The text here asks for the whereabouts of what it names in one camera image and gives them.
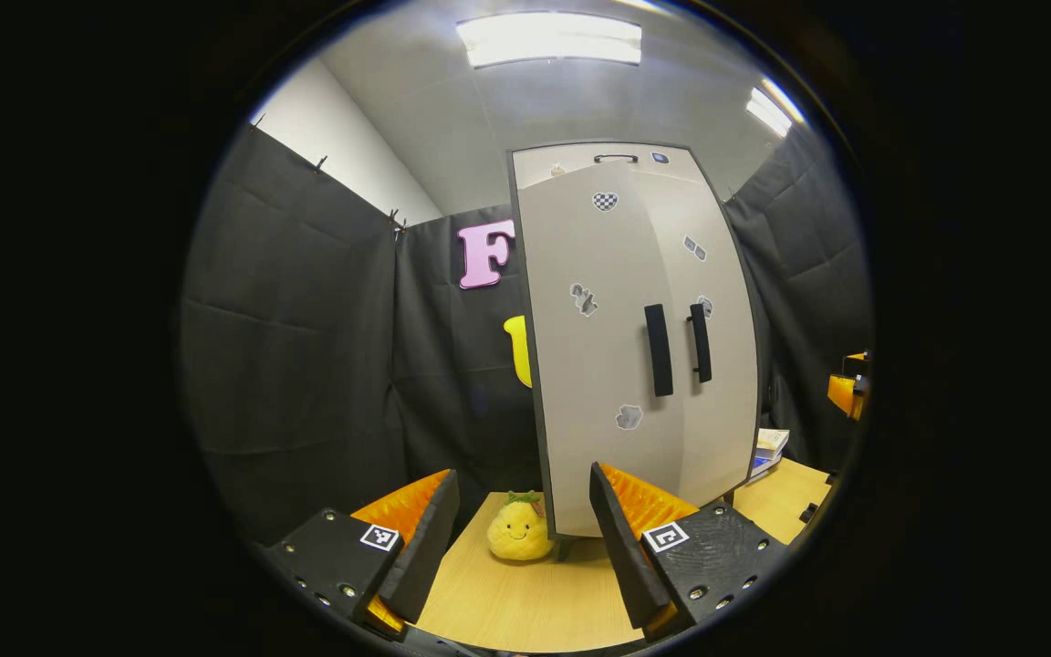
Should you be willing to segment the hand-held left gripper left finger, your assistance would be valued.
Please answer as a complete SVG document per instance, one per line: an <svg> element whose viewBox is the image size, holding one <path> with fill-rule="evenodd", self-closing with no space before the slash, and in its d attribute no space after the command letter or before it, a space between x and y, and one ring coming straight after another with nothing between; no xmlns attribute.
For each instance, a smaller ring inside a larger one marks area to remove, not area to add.
<svg viewBox="0 0 1051 657"><path fill-rule="evenodd" d="M325 614L403 641L449 549L459 498L458 475L446 469L354 512L321 508L260 552Z"/></svg>

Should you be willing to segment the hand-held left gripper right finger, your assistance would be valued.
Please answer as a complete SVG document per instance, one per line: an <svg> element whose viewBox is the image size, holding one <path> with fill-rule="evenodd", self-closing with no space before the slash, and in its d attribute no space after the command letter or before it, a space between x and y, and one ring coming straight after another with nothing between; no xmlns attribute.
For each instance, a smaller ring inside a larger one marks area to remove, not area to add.
<svg viewBox="0 0 1051 657"><path fill-rule="evenodd" d="M630 623L647 640L733 610L789 554L730 504L697 507L602 461L589 467L589 504Z"/></svg>

